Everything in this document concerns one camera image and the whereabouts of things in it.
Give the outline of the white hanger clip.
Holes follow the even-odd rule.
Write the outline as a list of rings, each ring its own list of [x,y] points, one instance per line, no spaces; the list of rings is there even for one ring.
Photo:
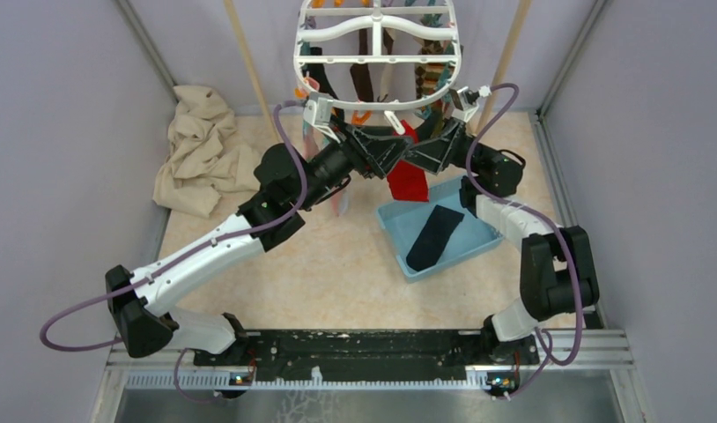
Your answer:
[[[397,135],[404,135],[406,133],[403,121],[397,117],[393,110],[385,110],[383,115],[387,123],[392,127],[394,133]]]

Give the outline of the red sock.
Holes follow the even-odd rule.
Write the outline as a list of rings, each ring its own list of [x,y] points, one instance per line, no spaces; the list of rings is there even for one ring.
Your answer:
[[[425,171],[404,160],[399,161],[387,176],[388,187],[396,201],[427,203],[429,188]]]

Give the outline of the white round clip hanger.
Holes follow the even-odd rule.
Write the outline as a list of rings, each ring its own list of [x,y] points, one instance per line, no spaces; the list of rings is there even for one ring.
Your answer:
[[[359,30],[368,30],[367,56],[359,55]],[[384,53],[382,33],[394,29],[396,33],[393,55]],[[420,40],[450,41],[454,53],[442,56],[419,54]],[[307,47],[322,48],[321,56],[307,56]],[[296,95],[306,99],[318,92],[318,84],[302,75],[307,63],[323,63],[329,82],[338,99],[334,108],[407,111],[426,108],[449,96],[462,67],[463,47],[451,1],[305,1],[301,4],[293,48],[293,68],[297,78]],[[350,67],[354,63],[367,63],[373,83],[374,101],[362,102],[357,98],[351,80]],[[413,69],[418,63],[450,63],[455,70],[442,87],[431,94],[409,100],[400,100],[391,93],[387,102],[379,102],[381,73],[385,63],[392,64],[394,72],[406,66]]]

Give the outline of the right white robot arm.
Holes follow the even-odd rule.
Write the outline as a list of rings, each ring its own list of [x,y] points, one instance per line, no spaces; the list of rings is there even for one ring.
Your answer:
[[[580,226],[563,227],[544,213],[515,199],[526,160],[509,150],[496,150],[470,135],[463,121],[444,120],[429,135],[417,129],[421,141],[407,161],[428,171],[449,165],[465,170],[461,204],[475,218],[493,226],[521,254],[519,295],[489,316],[481,339],[483,356],[503,363],[513,355],[515,340],[535,334],[548,337],[540,324],[556,315],[575,317],[573,349],[584,331],[584,309],[600,297],[587,232]]]

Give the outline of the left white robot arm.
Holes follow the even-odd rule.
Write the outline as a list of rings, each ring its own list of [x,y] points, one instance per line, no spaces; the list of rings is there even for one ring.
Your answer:
[[[220,225],[156,263],[105,275],[107,306],[127,354],[197,350],[236,365],[248,356],[247,333],[230,313],[208,315],[179,301],[235,264],[267,253],[304,225],[300,212],[327,200],[357,173],[386,177],[416,143],[405,127],[352,125],[331,118],[334,139],[312,159],[291,142],[271,146],[255,168],[259,189]]]

